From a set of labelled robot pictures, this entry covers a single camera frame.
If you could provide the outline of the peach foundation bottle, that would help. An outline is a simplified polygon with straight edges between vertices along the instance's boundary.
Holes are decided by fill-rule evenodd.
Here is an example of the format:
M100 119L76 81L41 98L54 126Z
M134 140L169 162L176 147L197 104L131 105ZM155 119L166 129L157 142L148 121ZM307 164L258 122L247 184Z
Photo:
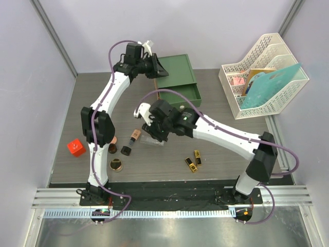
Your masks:
M132 147L134 142L139 138L141 134L140 129L135 129L131 135L130 141L129 141L129 147Z

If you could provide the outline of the green top drawer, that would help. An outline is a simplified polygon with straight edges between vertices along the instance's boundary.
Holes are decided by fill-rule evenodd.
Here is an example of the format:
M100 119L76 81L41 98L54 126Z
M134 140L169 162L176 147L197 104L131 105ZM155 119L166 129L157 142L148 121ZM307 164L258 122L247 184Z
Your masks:
M202 98L200 92L198 90L196 83L185 84L185 85L178 85L178 86L171 86L167 87L166 89L176 91L179 94L183 95L187 98L193 105L198 108L202 103ZM187 103L183 98L180 96L169 93L169 92L159 92L158 98L165 100L169 103L172 107L177 109L189 108L190 104Z

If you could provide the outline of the black square bottle cap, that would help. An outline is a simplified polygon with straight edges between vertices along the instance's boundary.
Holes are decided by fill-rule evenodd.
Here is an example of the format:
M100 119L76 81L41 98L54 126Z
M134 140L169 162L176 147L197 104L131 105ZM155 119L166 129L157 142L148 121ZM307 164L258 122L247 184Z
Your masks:
M132 151L131 147L123 146L120 152L123 155L129 156L131 154L131 151Z

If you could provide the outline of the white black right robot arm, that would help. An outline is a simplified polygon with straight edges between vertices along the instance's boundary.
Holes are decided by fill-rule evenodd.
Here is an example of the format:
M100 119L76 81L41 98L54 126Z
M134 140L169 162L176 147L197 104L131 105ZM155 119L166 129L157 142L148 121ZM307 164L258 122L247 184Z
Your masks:
M141 103L134 111L134 117L142 118L142 129L159 142L166 142L169 133L174 133L217 144L249 161L232 190L232 197L238 203L246 202L259 183L270 180L278 152L274 137L268 132L262 135L243 132L198 113L194 108L178 110L165 100Z

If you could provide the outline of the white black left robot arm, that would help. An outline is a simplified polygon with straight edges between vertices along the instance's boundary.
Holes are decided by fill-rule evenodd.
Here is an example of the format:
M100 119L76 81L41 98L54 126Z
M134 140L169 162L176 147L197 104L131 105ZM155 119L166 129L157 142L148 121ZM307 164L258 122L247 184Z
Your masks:
M152 52L152 41L144 43L127 40L126 51L116 64L111 64L111 77L97 100L81 110L83 135L90 151L90 173L86 188L78 190L80 205L104 205L111 193L107 191L107 155L115 137L111 115L123 92L133 79L144 74L149 79L167 77L169 74Z

